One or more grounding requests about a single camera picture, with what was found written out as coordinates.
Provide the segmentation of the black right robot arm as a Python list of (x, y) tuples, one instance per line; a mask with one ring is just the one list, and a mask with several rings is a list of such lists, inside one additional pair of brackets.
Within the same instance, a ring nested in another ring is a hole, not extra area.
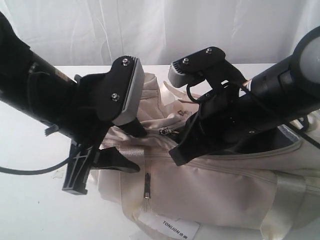
[(223, 50), (210, 46), (174, 61), (168, 79), (190, 89), (207, 81), (211, 90), (187, 96), (198, 110), (176, 137), (170, 156), (181, 166), (205, 155), (262, 153), (289, 145), (278, 130), (285, 125), (315, 147), (319, 142), (293, 126), (320, 107), (320, 29), (307, 33), (292, 55), (246, 80), (226, 60)]

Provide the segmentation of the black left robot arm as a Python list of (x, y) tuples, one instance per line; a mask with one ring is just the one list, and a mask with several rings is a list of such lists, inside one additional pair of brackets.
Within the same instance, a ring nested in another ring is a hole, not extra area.
[(146, 130), (137, 118), (145, 73), (139, 58), (117, 58), (108, 72), (69, 78), (34, 53), (0, 17), (0, 99), (46, 125), (45, 135), (71, 139), (62, 162), (62, 190), (86, 195), (91, 170), (137, 173), (140, 167), (115, 147), (100, 146), (112, 127), (141, 138)]

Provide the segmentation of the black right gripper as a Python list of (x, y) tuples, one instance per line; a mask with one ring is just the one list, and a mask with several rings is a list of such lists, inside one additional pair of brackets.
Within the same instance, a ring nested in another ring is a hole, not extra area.
[(236, 86), (203, 102), (181, 142), (169, 151), (177, 166), (210, 153), (262, 153), (283, 146), (276, 117)]

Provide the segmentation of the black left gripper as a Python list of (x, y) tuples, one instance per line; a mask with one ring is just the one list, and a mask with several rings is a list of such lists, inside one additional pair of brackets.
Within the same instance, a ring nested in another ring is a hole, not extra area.
[[(100, 121), (93, 110), (84, 109), (88, 100), (83, 100), (84, 91), (79, 82), (60, 77), (47, 78), (47, 123), (55, 126), (63, 135), (71, 138), (69, 162), (67, 164), (62, 191), (80, 196), (86, 195), (86, 184), (93, 162), (92, 146), (100, 145), (110, 127), (117, 126), (109, 121)], [(146, 134), (136, 118), (125, 125), (117, 126), (131, 136)], [(88, 147), (79, 150), (81, 144)], [(116, 170), (125, 173), (138, 173), (140, 167), (123, 156), (116, 147), (98, 150), (97, 170)]]

